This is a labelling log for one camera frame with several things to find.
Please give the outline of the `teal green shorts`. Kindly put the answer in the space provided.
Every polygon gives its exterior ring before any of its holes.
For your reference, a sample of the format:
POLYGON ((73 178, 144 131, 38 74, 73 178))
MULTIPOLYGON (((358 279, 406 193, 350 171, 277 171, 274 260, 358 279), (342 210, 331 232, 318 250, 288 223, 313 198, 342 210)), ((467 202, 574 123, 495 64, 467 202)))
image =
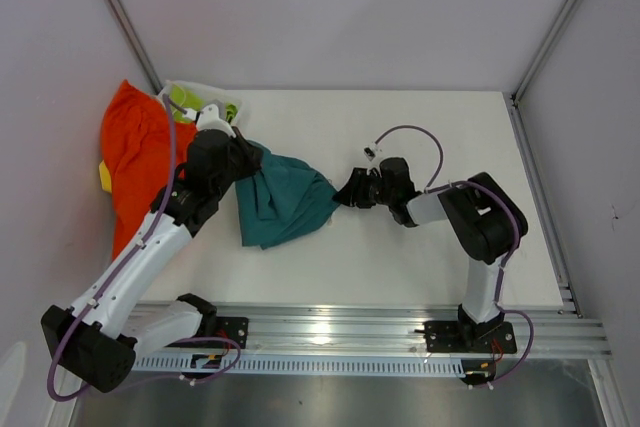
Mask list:
POLYGON ((306 162, 261 149, 261 169, 235 183, 241 241, 263 250, 309 235, 339 207, 336 189, 306 162))

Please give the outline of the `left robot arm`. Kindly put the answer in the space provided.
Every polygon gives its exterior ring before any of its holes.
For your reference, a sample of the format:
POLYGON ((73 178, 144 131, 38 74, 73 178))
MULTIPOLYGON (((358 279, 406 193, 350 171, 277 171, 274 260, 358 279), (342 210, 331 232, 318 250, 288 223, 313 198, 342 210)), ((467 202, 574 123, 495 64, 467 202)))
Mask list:
POLYGON ((52 358, 47 375, 52 399, 72 398, 55 390, 58 367, 81 379, 82 391, 109 393, 122 384, 138 358, 167 346, 214 342, 241 347, 218 334, 216 307, 194 294, 179 296, 139 323, 129 317, 169 261, 216 214, 228 189, 256 174, 262 158, 262 149, 238 129, 195 135, 186 161, 170 164, 166 186, 102 276, 69 307, 52 305, 43 314, 41 326, 52 358))

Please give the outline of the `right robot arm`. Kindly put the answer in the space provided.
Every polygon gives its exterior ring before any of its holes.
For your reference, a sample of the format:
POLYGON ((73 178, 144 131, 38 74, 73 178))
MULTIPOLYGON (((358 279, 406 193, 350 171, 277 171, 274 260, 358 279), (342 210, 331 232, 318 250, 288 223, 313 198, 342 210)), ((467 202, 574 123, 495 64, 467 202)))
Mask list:
POLYGON ((354 168, 333 200, 359 209, 383 205, 406 228, 448 221, 469 259, 454 340, 472 351, 491 341, 505 317, 499 306, 504 269, 528 233, 526 217, 493 177, 481 172, 420 192, 407 161, 390 157, 377 167, 354 168))

